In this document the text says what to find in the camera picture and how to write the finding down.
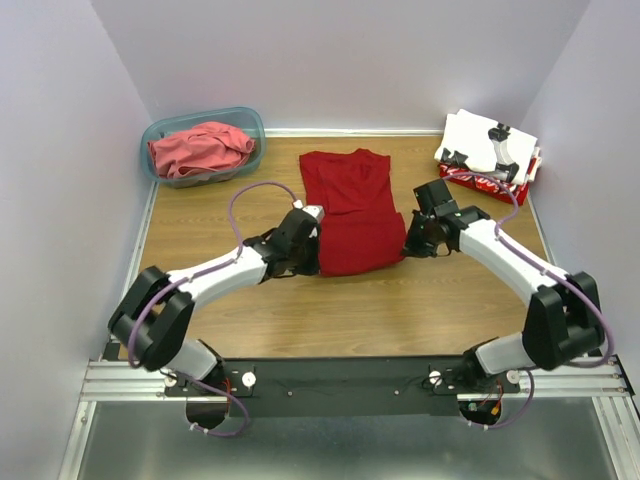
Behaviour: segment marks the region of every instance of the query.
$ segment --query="laundry basket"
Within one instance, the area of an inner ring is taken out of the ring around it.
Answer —
[[[200,173],[184,178],[161,178],[156,172],[153,159],[149,153],[147,143],[149,141],[160,140],[169,135],[189,130],[201,123],[220,122],[227,125],[233,125],[244,131],[256,142],[255,148],[247,162],[237,168],[224,170],[220,172]],[[198,185],[206,185],[214,182],[229,180],[238,175],[246,175],[254,172],[260,165],[260,161],[266,151],[266,139],[264,136],[264,127],[262,120],[257,112],[250,108],[236,107],[226,108],[222,110],[212,110],[210,112],[195,113],[193,115],[185,115],[182,117],[167,118],[151,125],[142,135],[140,142],[140,163],[144,173],[153,181],[167,185],[172,188],[195,187]]]

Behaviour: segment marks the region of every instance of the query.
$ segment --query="wall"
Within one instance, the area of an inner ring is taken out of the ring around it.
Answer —
[[[640,3],[596,0],[529,110],[545,165],[533,200],[556,261],[598,281],[618,352],[640,386]]]
[[[588,0],[93,0],[152,118],[246,105],[267,127],[519,124]]]
[[[0,5],[0,478],[57,478],[148,184],[149,123],[89,2]]]

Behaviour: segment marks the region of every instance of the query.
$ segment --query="white baseboard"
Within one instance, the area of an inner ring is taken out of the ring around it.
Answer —
[[[389,128],[265,128],[267,137],[426,137],[442,135],[441,129]]]

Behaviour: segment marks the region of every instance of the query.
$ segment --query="wooden table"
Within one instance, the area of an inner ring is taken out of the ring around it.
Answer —
[[[437,177],[439,137],[273,138],[252,175],[197,188],[160,187],[141,267],[172,270],[197,265],[234,248],[226,218],[229,198],[260,180],[277,180],[301,198],[298,157],[313,150],[368,148],[391,155],[396,209],[408,228],[416,207],[412,189]],[[511,206],[451,185],[461,207],[475,204],[493,218]],[[277,226],[290,208],[276,187],[247,192],[235,216],[245,236]],[[544,258],[529,205],[507,232]],[[409,355],[461,353],[481,341],[520,331],[525,308],[484,266],[460,253],[407,258],[365,275],[272,280],[228,295],[198,312],[189,335],[225,357]]]

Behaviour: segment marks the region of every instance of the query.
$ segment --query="white cloth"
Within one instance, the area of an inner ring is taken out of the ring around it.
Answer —
[[[527,182],[527,168],[536,148],[538,139],[515,128],[509,129],[509,135],[503,142],[494,142],[489,138],[489,131],[497,128],[496,120],[475,115],[466,110],[447,115],[447,123],[440,148],[436,151],[435,160],[443,160],[444,150],[450,154],[459,152],[467,156],[465,165],[474,172],[494,173],[500,161],[496,149],[504,152],[501,155],[519,165],[519,169],[511,183],[523,185]]]

